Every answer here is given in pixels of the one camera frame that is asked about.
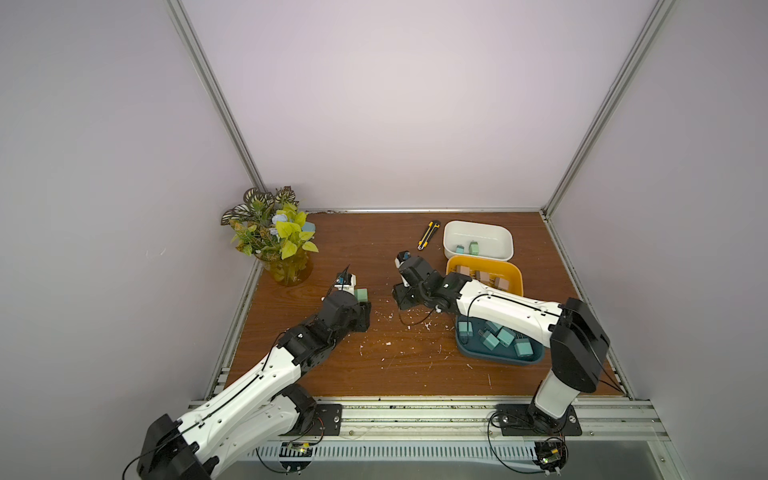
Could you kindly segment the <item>teal plug bottom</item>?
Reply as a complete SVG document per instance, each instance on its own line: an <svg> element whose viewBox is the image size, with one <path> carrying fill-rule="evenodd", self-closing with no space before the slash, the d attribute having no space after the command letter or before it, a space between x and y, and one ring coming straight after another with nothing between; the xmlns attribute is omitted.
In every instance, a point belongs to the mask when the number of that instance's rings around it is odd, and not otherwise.
<svg viewBox="0 0 768 480"><path fill-rule="evenodd" d="M483 331L480 334L481 342L489 351L493 351L499 344L499 339L491 331Z"/></svg>

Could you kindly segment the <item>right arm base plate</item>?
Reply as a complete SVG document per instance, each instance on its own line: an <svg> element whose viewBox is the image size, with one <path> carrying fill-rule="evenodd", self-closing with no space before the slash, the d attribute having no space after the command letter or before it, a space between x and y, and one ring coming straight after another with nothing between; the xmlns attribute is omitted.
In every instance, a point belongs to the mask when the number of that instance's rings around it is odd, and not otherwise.
<svg viewBox="0 0 768 480"><path fill-rule="evenodd" d="M534 405L499 404L492 424L503 436L581 436L583 430L576 410L569 405L559 418L552 418Z"/></svg>

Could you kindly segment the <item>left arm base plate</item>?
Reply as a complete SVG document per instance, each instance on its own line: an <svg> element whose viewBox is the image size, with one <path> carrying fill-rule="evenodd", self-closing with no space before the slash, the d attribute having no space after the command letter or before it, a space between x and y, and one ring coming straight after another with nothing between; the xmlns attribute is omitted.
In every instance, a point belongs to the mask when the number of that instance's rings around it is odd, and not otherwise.
<svg viewBox="0 0 768 480"><path fill-rule="evenodd" d="M297 424L281 438L336 437L340 435L343 406L339 403L321 403L310 413L302 413Z"/></svg>

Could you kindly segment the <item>teal plug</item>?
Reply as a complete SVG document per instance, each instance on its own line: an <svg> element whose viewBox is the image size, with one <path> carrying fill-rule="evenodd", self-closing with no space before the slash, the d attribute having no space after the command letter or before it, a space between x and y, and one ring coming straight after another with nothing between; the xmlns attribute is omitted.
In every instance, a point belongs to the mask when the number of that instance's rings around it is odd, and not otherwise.
<svg viewBox="0 0 768 480"><path fill-rule="evenodd" d="M489 331L491 331L493 334L496 334L496 333L498 333L502 329L502 326L497 324L497 323L487 321L486 322L486 328Z"/></svg>
<svg viewBox="0 0 768 480"><path fill-rule="evenodd" d="M499 344L499 339L491 331L483 331L480 334L481 342L489 351L493 351Z"/></svg>
<svg viewBox="0 0 768 480"><path fill-rule="evenodd" d="M519 358L528 358L534 354L532 344L528 338L516 338L513 347Z"/></svg>
<svg viewBox="0 0 768 480"><path fill-rule="evenodd" d="M472 323L468 321L459 321L457 323L457 333L460 337L471 337L473 335Z"/></svg>
<svg viewBox="0 0 768 480"><path fill-rule="evenodd" d="M503 345L505 348L508 348L515 341L516 334L512 330L501 328L496 333L496 337L501 345Z"/></svg>

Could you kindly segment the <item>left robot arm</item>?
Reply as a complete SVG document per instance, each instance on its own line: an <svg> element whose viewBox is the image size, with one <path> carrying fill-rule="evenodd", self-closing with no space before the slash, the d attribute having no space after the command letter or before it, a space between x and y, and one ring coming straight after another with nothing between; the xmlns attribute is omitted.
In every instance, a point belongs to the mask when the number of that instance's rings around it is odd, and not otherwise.
<svg viewBox="0 0 768 480"><path fill-rule="evenodd" d="M266 356L218 395L177 419L156 419L130 463L138 477L215 479L267 440L307 433L316 401L300 379L348 334L367 331L370 315L370 302L355 294L328 294L317 313L279 334Z"/></svg>

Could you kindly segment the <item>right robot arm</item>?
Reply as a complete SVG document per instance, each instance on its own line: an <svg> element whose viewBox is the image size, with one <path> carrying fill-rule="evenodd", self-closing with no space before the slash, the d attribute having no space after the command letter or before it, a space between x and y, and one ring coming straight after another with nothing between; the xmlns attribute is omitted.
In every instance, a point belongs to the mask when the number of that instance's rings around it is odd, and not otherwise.
<svg viewBox="0 0 768 480"><path fill-rule="evenodd" d="M590 307L534 300L451 272L443 275L425 259L400 252L395 265L402 282L393 287L398 308L423 305L437 312L490 321L521 333L550 350L551 369L537 388L528 415L560 422L573 401L597 390L610 340Z"/></svg>

